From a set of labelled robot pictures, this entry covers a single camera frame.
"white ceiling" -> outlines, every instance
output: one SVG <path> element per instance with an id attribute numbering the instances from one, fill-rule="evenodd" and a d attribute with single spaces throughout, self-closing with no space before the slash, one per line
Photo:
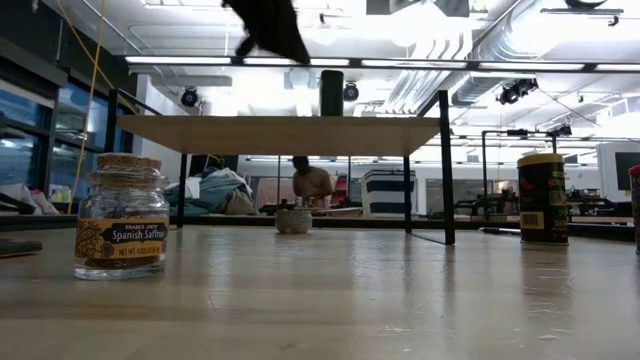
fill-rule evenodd
<path id="1" fill-rule="evenodd" d="M 60 0 L 72 22 L 80 30 L 97 40 L 101 0 Z M 157 4 L 160 0 L 144 0 Z M 165 4 L 177 0 L 164 0 Z M 111 27 L 105 33 L 103 45 L 117 55 L 226 55 L 232 54 L 243 36 L 240 21 L 231 12 L 217 9 L 220 0 L 182 0 L 184 4 L 206 6 L 192 9 L 156 9 L 145 7 L 140 0 L 107 0 L 106 17 Z M 56 0 L 44 0 L 57 9 Z M 446 36 L 468 27 L 477 36 L 486 29 L 515 0 L 487 0 L 489 16 L 482 21 L 443 22 L 438 17 L 425 18 L 408 8 L 393 16 L 364 16 L 365 0 L 298 0 L 299 23 L 305 43 L 312 57 L 409 57 L 418 53 L 416 46 L 402 46 L 425 38 Z M 539 0 L 545 6 L 565 7 L 563 0 Z M 607 26 L 609 18 L 567 17 L 545 15 L 520 31 L 518 42 L 547 46 L 540 60 L 593 60 L 630 61 L 640 58 L 640 6 L 629 0 L 609 0 L 608 8 L 624 8 L 625 15 L 616 27 Z M 337 14 L 327 17 L 326 26 L 319 24 L 318 12 Z M 260 52 L 255 55 L 268 55 Z M 213 107 L 220 103 L 235 104 L 240 114 L 296 114 L 297 104 L 317 106 L 317 90 L 292 95 L 284 90 L 283 74 L 286 69 L 259 69 L 233 67 L 165 67 L 159 69 L 165 80 L 157 75 L 158 69 L 137 68 L 155 73 L 154 84 L 165 94 L 177 97 L 180 86 L 190 76 L 231 76 L 234 86 L 228 88 L 205 87 L 200 92 L 207 96 Z M 345 79 L 357 82 L 361 97 L 358 103 L 382 102 L 389 98 L 398 82 L 399 71 L 346 70 Z M 640 77 L 627 75 L 538 74 L 540 88 L 558 101 L 578 111 L 593 102 L 640 92 Z M 451 119 L 456 120 L 458 131 L 465 128 L 527 127 L 533 129 L 554 118 L 570 113 L 550 96 L 538 91 L 515 105 L 502 106 L 495 102 L 500 89 L 487 93 L 474 108 L 452 108 Z M 578 103 L 578 93 L 583 103 Z M 355 103 L 347 104 L 347 114 L 356 110 Z M 590 123 L 574 114 L 574 128 L 590 128 Z M 640 134 L 628 136 L 640 137 Z"/>

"dark hair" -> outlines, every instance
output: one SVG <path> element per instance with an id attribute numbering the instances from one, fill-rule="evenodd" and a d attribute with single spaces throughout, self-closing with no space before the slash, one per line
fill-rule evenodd
<path id="1" fill-rule="evenodd" d="M 305 170 L 309 167 L 309 158 L 306 156 L 294 156 L 291 162 L 296 170 Z"/>

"yellow label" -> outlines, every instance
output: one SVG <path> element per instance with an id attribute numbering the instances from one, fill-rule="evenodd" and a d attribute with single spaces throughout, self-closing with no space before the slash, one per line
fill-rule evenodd
<path id="1" fill-rule="evenodd" d="M 544 213 L 542 212 L 521 212 L 520 228 L 544 230 Z"/>
<path id="2" fill-rule="evenodd" d="M 76 257 L 131 259 L 165 253 L 168 218 L 78 219 Z"/>

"security camera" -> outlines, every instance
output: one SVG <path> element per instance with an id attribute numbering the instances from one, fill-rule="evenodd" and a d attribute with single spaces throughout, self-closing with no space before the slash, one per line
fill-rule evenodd
<path id="1" fill-rule="evenodd" d="M 185 89 L 184 94 L 182 94 L 182 98 L 180 99 L 180 101 L 182 102 L 182 105 L 186 107 L 196 106 L 198 104 L 198 101 L 200 101 L 200 97 L 198 96 L 198 89 L 197 88 Z"/>
<path id="2" fill-rule="evenodd" d="M 356 84 L 352 82 L 347 83 L 347 85 L 344 88 L 344 91 L 342 92 L 342 98 L 344 99 L 344 101 L 347 101 L 347 102 L 356 101 L 358 100 L 359 96 L 360 96 L 360 91 L 358 90 L 358 87 L 356 86 Z"/>

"yellow cable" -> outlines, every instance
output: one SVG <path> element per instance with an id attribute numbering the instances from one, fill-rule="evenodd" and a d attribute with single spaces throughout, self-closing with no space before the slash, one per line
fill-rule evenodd
<path id="1" fill-rule="evenodd" d="M 78 40 L 78 43 L 80 43 L 82 50 L 84 50 L 84 53 L 89 57 L 89 60 L 91 60 L 91 62 L 93 63 L 93 66 L 97 67 L 98 72 L 100 73 L 100 76 L 102 76 L 102 78 L 107 83 L 107 85 L 109 85 L 109 87 L 113 89 L 114 88 L 113 83 L 109 81 L 109 78 L 107 77 L 107 75 L 105 75 L 105 73 L 102 71 L 100 66 L 98 66 L 98 62 L 93 58 L 93 56 L 91 55 L 91 52 L 89 52 L 89 49 L 87 49 L 87 46 L 82 41 L 82 38 L 80 37 L 80 35 L 78 35 L 78 32 L 76 31 L 75 27 L 73 27 L 73 24 L 71 23 L 71 19 L 69 19 L 69 15 L 67 15 L 67 12 L 62 7 L 62 3 L 60 3 L 60 0 L 56 0 L 56 1 L 58 2 L 58 8 L 60 9 L 62 16 L 64 17 L 65 21 L 69 25 L 69 28 L 71 29 L 71 32 L 73 33 L 73 35 Z M 124 105 L 127 108 L 129 108 L 129 110 L 131 110 L 131 112 L 133 112 L 134 114 L 138 113 L 138 111 L 136 111 L 136 109 L 127 101 L 127 99 L 122 97 L 122 95 L 118 95 L 118 96 L 120 97 L 120 101 L 122 101 Z"/>
<path id="2" fill-rule="evenodd" d="M 96 87 L 96 77 L 98 76 L 98 61 L 100 60 L 100 48 L 102 48 L 102 35 L 104 32 L 104 20 L 105 20 L 105 10 L 107 8 L 107 0 L 102 0 L 102 11 L 100 16 L 100 30 L 98 35 L 98 47 L 96 48 L 96 56 L 93 59 L 93 76 L 91 77 L 91 88 L 89 89 L 89 104 L 87 104 L 87 113 L 84 117 L 84 126 L 82 129 L 82 145 L 80 146 L 80 158 L 78 159 L 78 167 L 76 168 L 76 179 L 73 183 L 73 190 L 71 191 L 71 198 L 69 199 L 69 207 L 67 208 L 67 213 L 71 214 L 71 207 L 73 206 L 73 198 L 76 195 L 76 190 L 78 189 L 78 179 L 80 178 L 80 170 L 82 169 L 82 161 L 84 160 L 84 147 L 87 141 L 87 129 L 89 122 L 89 114 L 91 113 L 91 102 L 93 101 L 93 91 Z"/>

